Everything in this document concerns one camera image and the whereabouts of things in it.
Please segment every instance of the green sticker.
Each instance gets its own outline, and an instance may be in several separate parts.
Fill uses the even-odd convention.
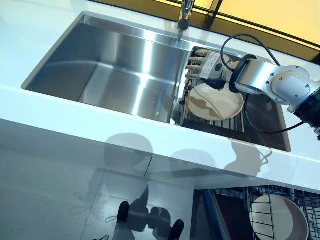
[[[221,70],[221,68],[222,68],[222,64],[219,63],[217,66],[215,66],[215,71],[219,72]]]

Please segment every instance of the black cable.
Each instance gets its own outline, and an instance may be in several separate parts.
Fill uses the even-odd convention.
[[[270,55],[270,57],[273,59],[273,61],[275,62],[276,65],[280,66],[280,63],[278,62],[278,60],[275,58],[275,56],[272,54],[272,52],[269,50],[269,48],[263,44],[263,42],[261,42],[257,37],[251,35],[251,34],[248,34],[248,33],[238,33],[236,35],[233,35],[231,37],[229,37],[222,45],[221,47],[221,51],[220,51],[220,56],[221,56],[221,61],[223,62],[223,64],[225,65],[225,67],[227,69],[229,69],[230,71],[234,72],[235,70],[233,68],[231,68],[230,66],[228,66],[228,64],[226,63],[226,61],[224,60],[223,58],[223,55],[224,55],[224,48],[226,46],[226,44],[231,40],[231,39],[234,39],[236,37],[239,37],[239,36],[246,36],[246,37],[249,37],[249,38],[252,38],[254,40],[256,40],[266,51],[267,53]],[[282,129],[282,130],[278,130],[278,131],[263,131],[263,130],[260,130],[258,128],[256,128],[253,123],[250,121],[249,119],[249,116],[248,116],[248,112],[247,112],[247,105],[248,105],[248,100],[249,100],[249,94],[246,95],[246,98],[245,98],[245,101],[244,101],[244,116],[245,116],[245,119],[247,120],[247,122],[249,123],[249,125],[254,129],[256,130],[257,132],[259,133],[263,133],[263,134],[280,134],[280,133],[284,133],[284,132],[287,132],[287,131],[290,131],[292,129],[295,129],[299,126],[301,126],[302,124],[304,124],[304,122],[299,122],[298,124],[294,125],[294,126],[291,126],[291,127],[288,127],[288,128],[285,128],[285,129]]]
[[[247,112],[248,99],[249,99],[249,94],[246,95],[246,98],[245,98],[245,101],[244,101],[244,106],[243,106],[243,108],[244,108],[244,116],[245,116],[245,119],[248,121],[249,125],[259,133],[263,133],[263,134],[280,134],[280,133],[284,133],[284,132],[290,131],[292,129],[295,129],[295,128],[301,126],[302,124],[304,124],[304,122],[302,121],[302,122],[299,122],[298,124],[296,124],[294,126],[291,126],[291,127],[288,127],[288,128],[282,129],[282,130],[278,130],[278,131],[263,131],[263,130],[260,130],[260,129],[256,128],[253,125],[253,123],[250,121],[250,119],[249,119],[248,112]]]
[[[231,68],[227,63],[226,61],[224,60],[223,58],[223,55],[224,55],[224,49],[225,49],[225,46],[226,44],[231,40],[231,39],[235,39],[236,37],[239,37],[239,36],[245,36],[245,37],[249,37],[249,38],[252,38],[254,40],[256,40],[260,45],[261,47],[263,47],[266,52],[270,55],[270,57],[273,59],[273,61],[275,62],[275,64],[277,64],[278,66],[280,66],[280,63],[278,62],[278,60],[275,58],[275,56],[272,54],[272,52],[269,50],[269,48],[263,43],[261,42],[257,37],[251,35],[251,34],[248,34],[248,33],[238,33],[236,35],[233,35],[231,37],[229,37],[225,42],[224,44],[222,45],[221,47],[221,51],[220,51],[220,55],[221,55],[221,61],[222,63],[225,65],[225,67],[227,69],[229,69],[230,71],[235,71],[233,68]]]

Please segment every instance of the shoe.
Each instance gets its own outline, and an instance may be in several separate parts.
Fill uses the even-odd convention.
[[[182,221],[181,219],[177,220],[171,228],[168,240],[179,240],[184,228],[184,221]]]
[[[120,204],[119,210],[118,210],[118,216],[116,222],[126,222],[128,215],[129,215],[129,203],[127,201],[123,201]]]

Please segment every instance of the dishwasher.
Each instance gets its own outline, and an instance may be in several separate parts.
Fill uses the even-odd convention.
[[[303,190],[287,188],[277,185],[264,185],[252,187],[237,187],[203,190],[203,200],[209,219],[209,226],[215,232],[218,240],[285,240],[285,239],[320,239],[320,195]],[[303,239],[277,236],[283,228],[276,229],[274,204],[270,200],[272,196],[283,198],[294,203],[299,212],[305,218],[305,231]],[[253,206],[257,199],[264,198],[261,205],[268,207],[269,212],[258,211]],[[253,219],[253,215],[264,215],[264,222]],[[296,230],[304,226],[295,226]]]

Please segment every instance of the beige plate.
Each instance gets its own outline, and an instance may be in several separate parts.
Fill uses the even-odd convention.
[[[194,115],[210,121],[231,119],[241,112],[243,106],[242,95],[231,92],[227,84],[222,90],[200,84],[191,90],[188,102]]]

